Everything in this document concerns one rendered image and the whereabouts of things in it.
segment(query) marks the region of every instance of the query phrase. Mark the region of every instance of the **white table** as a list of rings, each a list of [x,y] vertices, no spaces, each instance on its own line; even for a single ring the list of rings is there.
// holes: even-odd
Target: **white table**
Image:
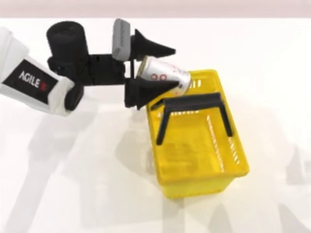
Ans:
[[[73,19],[90,53],[111,51],[113,19]],[[61,19],[1,19],[46,64]],[[250,173],[218,195],[167,200],[145,111],[123,87],[87,88],[67,118],[0,96],[1,233],[310,233],[311,20],[131,19],[172,46],[164,60],[219,72]]]

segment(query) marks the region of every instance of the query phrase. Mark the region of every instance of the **yellow plastic container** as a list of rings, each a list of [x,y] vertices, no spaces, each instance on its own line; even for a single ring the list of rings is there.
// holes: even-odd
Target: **yellow plastic container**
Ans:
[[[228,137],[218,108],[172,113],[163,144],[156,145],[163,106],[150,107],[167,92],[147,105],[157,179],[168,198],[216,193],[249,171],[239,135],[214,70],[191,71],[192,83],[186,95],[220,92],[233,136]]]

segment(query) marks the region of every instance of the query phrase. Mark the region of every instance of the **white can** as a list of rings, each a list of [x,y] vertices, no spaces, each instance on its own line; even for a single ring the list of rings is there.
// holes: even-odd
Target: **white can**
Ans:
[[[191,83],[191,75],[188,71],[151,56],[145,56],[137,75],[151,81],[179,81],[179,85],[172,89],[172,92],[178,96],[184,95]]]

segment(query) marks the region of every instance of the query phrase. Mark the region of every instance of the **basket handle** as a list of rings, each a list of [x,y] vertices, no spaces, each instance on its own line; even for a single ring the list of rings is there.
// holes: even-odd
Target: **basket handle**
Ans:
[[[233,136],[228,114],[219,92],[211,94],[186,95],[175,98],[164,98],[151,106],[150,109],[151,111],[154,111],[162,105],[164,105],[163,118],[161,120],[160,128],[156,138],[156,144],[158,146],[162,145],[163,143],[166,128],[168,126],[172,112],[195,111],[218,107],[222,116],[227,136]]]

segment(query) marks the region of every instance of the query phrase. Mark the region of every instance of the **red circle on can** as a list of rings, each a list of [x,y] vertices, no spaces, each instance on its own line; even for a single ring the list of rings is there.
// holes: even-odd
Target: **red circle on can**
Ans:
[[[151,79],[152,79],[152,80],[157,80],[157,74],[152,74],[152,75],[151,75]]]
[[[167,79],[166,74],[161,74],[161,75],[160,75],[160,80],[164,81],[164,80],[166,80],[166,79]]]

